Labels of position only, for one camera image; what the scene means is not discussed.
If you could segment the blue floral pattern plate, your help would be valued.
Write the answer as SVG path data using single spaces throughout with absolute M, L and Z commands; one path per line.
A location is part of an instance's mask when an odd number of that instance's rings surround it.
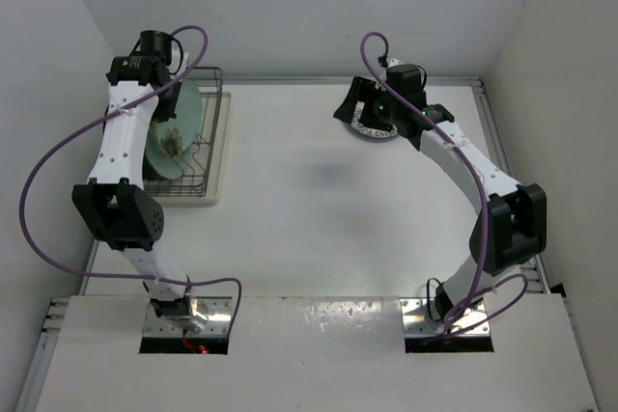
M 398 137 L 397 129 L 395 127 L 392 127 L 390 130 L 384 130 L 365 126 L 360 121 L 363 109 L 364 103 L 357 102 L 353 111 L 351 123 L 349 124 L 349 128 L 353 132 L 371 142 L 386 142 L 394 140 Z

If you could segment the teal flower plate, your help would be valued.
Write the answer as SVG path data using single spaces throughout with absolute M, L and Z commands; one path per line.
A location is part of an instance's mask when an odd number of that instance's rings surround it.
M 144 157 L 180 157 L 185 169 L 189 148 L 200 130 L 202 118 L 202 99 L 193 81 L 183 81 L 176 115 L 165 123 L 151 122 Z
M 184 172 L 183 160 L 180 157 L 165 157 L 143 159 L 143 179 L 148 181 L 167 181 L 179 179 Z

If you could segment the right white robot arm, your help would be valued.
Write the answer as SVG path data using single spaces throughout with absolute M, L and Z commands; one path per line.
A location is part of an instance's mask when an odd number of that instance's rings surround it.
M 464 135 L 449 110 L 428 102 L 422 68 L 393 61 L 383 77 L 355 76 L 334 117 L 408 140 L 459 187 L 476 212 L 469 256 L 438 285 L 429 310 L 436 323 L 449 327 L 508 272 L 546 249 L 547 194 L 539 184 L 523 184 L 500 170 Z

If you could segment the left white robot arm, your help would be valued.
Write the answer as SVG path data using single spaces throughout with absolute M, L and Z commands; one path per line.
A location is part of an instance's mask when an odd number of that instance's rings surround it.
M 113 59 L 98 158 L 71 198 L 93 236 L 133 265 L 154 314 L 184 334 L 196 334 L 208 319 L 188 276 L 157 244 L 164 213 L 144 189 L 147 142 L 155 127 L 182 115 L 186 68 L 180 42 L 154 30 L 141 32 L 128 55 Z

